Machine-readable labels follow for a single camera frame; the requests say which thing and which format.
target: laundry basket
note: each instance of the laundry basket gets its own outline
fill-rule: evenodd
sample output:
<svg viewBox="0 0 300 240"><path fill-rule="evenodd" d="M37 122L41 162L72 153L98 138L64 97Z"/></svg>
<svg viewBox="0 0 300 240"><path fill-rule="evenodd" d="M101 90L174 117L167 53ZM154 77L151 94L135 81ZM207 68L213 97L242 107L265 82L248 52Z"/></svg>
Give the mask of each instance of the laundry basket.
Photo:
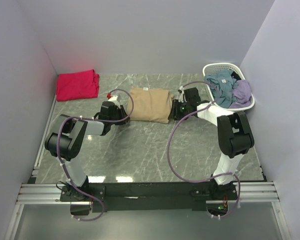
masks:
<svg viewBox="0 0 300 240"><path fill-rule="evenodd" d="M225 63L225 62L222 62L222 63L212 63L212 64L208 64L206 65L204 68L203 68L203 76L205 77L205 75L207 74L216 74L218 73L220 70L222 69L230 69L230 70L233 70L234 72L236 72L240 77L241 79L245 79L243 73L241 72L241 70L239 69L239 67L237 67L236 65L234 64L231 64L231 63ZM214 100L213 98L213 95L212 95L212 92L211 92L211 89L210 89L210 86L208 86L208 90L209 90L209 94L212 98L212 100ZM252 94L251 96L251 105L250 106L247 106L247 107L242 107L242 108L226 108L226 110L229 110L229 111L234 111L234 112L239 112L239 111L245 111L247 109L251 109L255 104L255 99L254 99L254 96Z"/></svg>

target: marble table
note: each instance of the marble table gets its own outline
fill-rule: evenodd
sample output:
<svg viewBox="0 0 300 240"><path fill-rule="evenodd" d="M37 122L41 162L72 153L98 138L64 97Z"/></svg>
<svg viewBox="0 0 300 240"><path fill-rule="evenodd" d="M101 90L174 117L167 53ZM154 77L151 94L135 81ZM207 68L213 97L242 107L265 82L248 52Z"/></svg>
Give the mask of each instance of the marble table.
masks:
<svg viewBox="0 0 300 240"><path fill-rule="evenodd" d="M51 125L62 113L70 116L92 117L100 110L106 94L115 88L130 90L132 86L169 89L175 96L180 85L203 80L202 74L102 74L99 97L94 99L57 102ZM206 86L195 83L201 99L209 99ZM122 103L128 97L121 93ZM175 121L168 124L131 121L112 126L106 136L88 135L79 154L84 171L91 182L169 182L179 181L171 172L166 157L168 137ZM221 151L217 128L195 117L184 121L172 139L170 155L173 166L185 178L209 177L217 167ZM65 180L57 160L44 150L36 183L52 184ZM262 169L255 151L241 160L237 175L243 181L263 180Z"/></svg>

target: purple cable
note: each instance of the purple cable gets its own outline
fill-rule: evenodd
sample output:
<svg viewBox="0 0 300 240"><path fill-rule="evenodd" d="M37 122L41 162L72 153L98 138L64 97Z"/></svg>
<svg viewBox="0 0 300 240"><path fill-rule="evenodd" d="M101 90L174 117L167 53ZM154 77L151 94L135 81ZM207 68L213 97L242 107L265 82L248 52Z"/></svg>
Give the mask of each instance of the purple cable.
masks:
<svg viewBox="0 0 300 240"><path fill-rule="evenodd" d="M229 173L229 172L226 172L226 173L222 173L222 174L218 174L218 175L215 175L215 176L211 176L211 177L208 177L208 178L202 179L202 180L189 180L189 179L185 179L184 177L180 176L180 175L174 170L174 168L173 168L173 166L172 166L172 163L171 163L171 159L170 159L170 145L171 145L171 140L172 140L172 137L173 137L173 135L174 135L176 129L177 129L178 126L181 124L181 122L184 121L185 119L187 119L188 117L193 116L194 114L197 114L197 113L199 113L199 112L201 112L201 111L207 110L207 109L208 109L213 103L215 103L215 102L220 98L220 96L221 96L220 91L219 91L213 84L210 84L210 83L205 82L205 81L194 81L194 82L190 82L190 83L185 84L183 87L185 87L185 86L187 86L187 85L190 85L190 84L193 84L193 83L194 83L194 84L195 84L195 83L203 83L203 84L207 84L207 85L213 87L213 88L216 90L216 92L218 93L219 96L218 96L216 99L214 99L214 100L211 102L211 104L207 105L205 108L200 109L200 110L197 110L197 111L194 111L194 112L191 112L190 114L187 114L186 116L182 117L181 120L179 120L179 122L175 125L175 127L173 128L173 130L172 130L172 132L171 132L171 134L170 134L170 137L169 137L169 140L168 140L168 144L167 144L167 158L168 158L168 164L169 164L169 166L170 166L171 171L174 173L175 176L177 176L179 179L181 179L181 180L183 180L183 181L190 182L190 183L194 183L194 184L196 184L196 183L201 183L201 182L203 183L203 182L205 182L205 181L207 182L207 181L209 181L209 180L212 180L212 179L215 179L215 178L217 178L217 177L224 176L224 175L233 175L233 176L237 179L237 181L238 181L238 186L239 186L238 198L237 198L237 200L236 200L236 202L235 202L233 208L231 208L231 210L228 211L225 215L221 216L221 217L223 218L223 217L229 215L229 214L236 208L236 206L237 206L238 203L239 203L240 196L241 196L241 182L240 182L238 176L237 176L236 174L232 173L232 172L230 172L230 173Z"/></svg>
<svg viewBox="0 0 300 240"><path fill-rule="evenodd" d="M131 109L131 112L125 117L125 118L123 118L123 119L120 119L120 120L100 120L100 119L94 119L94 121L98 121L98 122L106 122L106 123L119 123L119 122L121 122L121 121L124 121L124 120L126 120L127 118L129 118L130 116L131 116L131 114L132 114L132 112L133 112L133 110L134 110L134 101L133 101L133 98L132 98L132 96L130 95L130 93L128 93L126 90L124 90L124 89L120 89L120 88L118 88L118 89L114 89L114 90L112 90L112 91L110 91L109 93L112 93L112 92L114 92L114 91L122 91L122 92L125 92L128 96L129 96L129 98L131 99L131 102L132 102L132 109ZM64 173L65 173L65 175L66 175L66 177L68 178L68 179L70 179L70 183L71 183L71 185L73 186L73 188L75 189L75 190L77 190L79 193L81 193L81 194L83 194L83 195L85 195L85 196L87 196L87 197L90 197L90 198L92 198L92 199L94 199L94 200L96 200L98 203L100 203L101 204L101 206L102 206L102 211L101 211L101 213L98 215L98 216L96 216L96 217L94 217L94 218L91 218L91 219L84 219L84 218L78 218L78 217L76 217L76 216L74 216L74 218L75 219L78 219L78 220L80 220L80 221L86 221L86 222L89 222L89 221L93 221L93 220L96 220L96 219L98 219L98 218L100 218L101 216L102 216L102 214L104 213L104 211L105 211L105 206L104 206L104 203L100 200L100 199L98 199L97 197L94 197L94 196L92 196L92 195L90 195L90 194L88 194L88 193L85 193L84 191L82 191L82 190L80 190L76 185L75 185L75 183L71 180L71 177L70 177L70 174L69 174L69 172L68 172L68 170L66 169L66 167L65 167L65 165L64 165L64 161L62 160L62 158L61 158L61 155L60 155L60 138L61 138L61 135L62 135L62 130L63 130L63 127L64 127L64 125L66 124L66 122L67 121L69 121L69 120L71 120L71 119L82 119L82 120L86 120L86 121L93 121L91 118L89 119L89 118L85 118L85 117L77 117L77 116L70 116L70 117L67 117L63 122L62 122L62 124L61 124L61 126L60 126L60 129L59 129L59 132L58 132L58 137L57 137L57 141L56 141L56 154L57 154L57 158L59 159L59 161L60 161L60 163L62 164L62 168L63 168L63 170L64 170Z"/></svg>

